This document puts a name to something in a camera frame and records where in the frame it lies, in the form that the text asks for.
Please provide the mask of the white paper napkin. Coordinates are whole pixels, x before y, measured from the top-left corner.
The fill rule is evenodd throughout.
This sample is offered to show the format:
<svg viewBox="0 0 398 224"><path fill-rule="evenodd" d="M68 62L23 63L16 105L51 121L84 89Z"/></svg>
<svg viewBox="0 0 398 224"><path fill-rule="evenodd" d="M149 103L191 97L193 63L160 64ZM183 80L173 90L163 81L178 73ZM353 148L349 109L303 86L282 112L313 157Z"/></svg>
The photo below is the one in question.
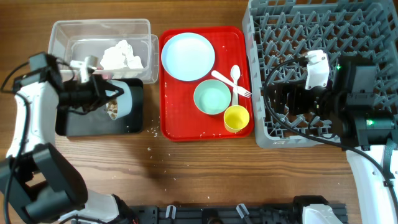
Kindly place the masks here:
<svg viewBox="0 0 398 224"><path fill-rule="evenodd" d="M134 78L144 71L140 56L134 55L127 40L106 49L99 64L103 70L112 73L112 79Z"/></svg>

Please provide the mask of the yellow plastic cup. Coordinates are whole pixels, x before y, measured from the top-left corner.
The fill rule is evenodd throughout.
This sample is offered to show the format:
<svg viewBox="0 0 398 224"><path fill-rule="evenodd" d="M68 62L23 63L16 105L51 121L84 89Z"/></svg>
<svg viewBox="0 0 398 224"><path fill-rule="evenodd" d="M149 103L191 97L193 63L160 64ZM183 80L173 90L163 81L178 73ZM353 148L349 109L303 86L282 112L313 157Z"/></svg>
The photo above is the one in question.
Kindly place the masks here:
<svg viewBox="0 0 398 224"><path fill-rule="evenodd" d="M225 110L223 120L227 131L237 133L248 125L249 111L240 105L230 106Z"/></svg>

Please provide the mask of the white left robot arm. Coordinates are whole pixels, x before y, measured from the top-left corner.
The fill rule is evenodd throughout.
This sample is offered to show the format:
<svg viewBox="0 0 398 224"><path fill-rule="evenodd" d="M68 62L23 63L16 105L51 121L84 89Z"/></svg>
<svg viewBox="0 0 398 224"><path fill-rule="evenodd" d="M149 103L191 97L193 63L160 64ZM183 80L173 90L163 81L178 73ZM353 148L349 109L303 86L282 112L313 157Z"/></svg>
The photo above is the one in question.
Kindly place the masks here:
<svg viewBox="0 0 398 224"><path fill-rule="evenodd" d="M86 115L113 100L132 100L127 83L96 74L95 58L72 61L72 77L62 79L65 61L41 52L30 70L13 80L17 115L14 136L1 162L3 214L13 208L26 223L138 223L139 217L117 195L88 190L80 173L55 147L58 110Z"/></svg>

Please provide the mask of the food scraps with rice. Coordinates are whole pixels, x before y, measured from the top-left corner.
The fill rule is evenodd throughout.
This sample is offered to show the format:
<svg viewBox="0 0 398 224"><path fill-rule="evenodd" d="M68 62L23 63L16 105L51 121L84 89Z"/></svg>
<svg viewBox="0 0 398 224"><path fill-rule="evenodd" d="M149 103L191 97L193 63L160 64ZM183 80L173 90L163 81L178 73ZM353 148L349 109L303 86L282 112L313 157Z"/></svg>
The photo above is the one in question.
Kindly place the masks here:
<svg viewBox="0 0 398 224"><path fill-rule="evenodd" d="M118 109L106 109L106 112L112 120L115 120L118 116Z"/></svg>

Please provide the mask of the light blue small bowl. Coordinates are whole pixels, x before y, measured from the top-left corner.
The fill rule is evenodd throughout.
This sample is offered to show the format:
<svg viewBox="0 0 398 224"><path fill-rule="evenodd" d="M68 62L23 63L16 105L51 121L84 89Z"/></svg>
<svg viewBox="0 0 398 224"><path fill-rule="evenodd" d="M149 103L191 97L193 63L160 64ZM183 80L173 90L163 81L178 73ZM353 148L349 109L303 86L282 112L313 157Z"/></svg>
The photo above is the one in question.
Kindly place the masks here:
<svg viewBox="0 0 398 224"><path fill-rule="evenodd" d="M132 110L132 95L129 86L124 82L124 94L117 97L118 116L116 119L127 116Z"/></svg>

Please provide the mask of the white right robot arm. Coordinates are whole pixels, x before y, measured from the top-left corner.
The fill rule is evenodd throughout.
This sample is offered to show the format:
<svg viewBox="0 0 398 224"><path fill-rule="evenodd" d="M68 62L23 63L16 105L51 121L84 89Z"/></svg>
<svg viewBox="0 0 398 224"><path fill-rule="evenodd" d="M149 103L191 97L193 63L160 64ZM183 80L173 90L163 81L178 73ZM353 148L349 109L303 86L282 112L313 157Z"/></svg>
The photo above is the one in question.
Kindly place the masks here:
<svg viewBox="0 0 398 224"><path fill-rule="evenodd" d="M388 110L374 109L375 63L360 56L340 56L334 80L264 84L270 115L293 130L278 115L286 106L294 114L314 113L332 123L356 181L363 222L397 223L397 120Z"/></svg>

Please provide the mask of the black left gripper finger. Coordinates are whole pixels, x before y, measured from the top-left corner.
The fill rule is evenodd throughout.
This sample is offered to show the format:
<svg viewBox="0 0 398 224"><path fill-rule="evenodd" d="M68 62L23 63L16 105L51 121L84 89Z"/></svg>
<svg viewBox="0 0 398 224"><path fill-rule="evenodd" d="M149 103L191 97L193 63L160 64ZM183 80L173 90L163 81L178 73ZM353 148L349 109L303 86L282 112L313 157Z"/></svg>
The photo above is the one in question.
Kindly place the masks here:
<svg viewBox="0 0 398 224"><path fill-rule="evenodd" d="M106 80L104 83L106 96L121 96L124 94L124 82L118 80Z"/></svg>
<svg viewBox="0 0 398 224"><path fill-rule="evenodd" d="M118 108L117 98L113 98L112 100L107 102L104 106L106 109L117 109Z"/></svg>

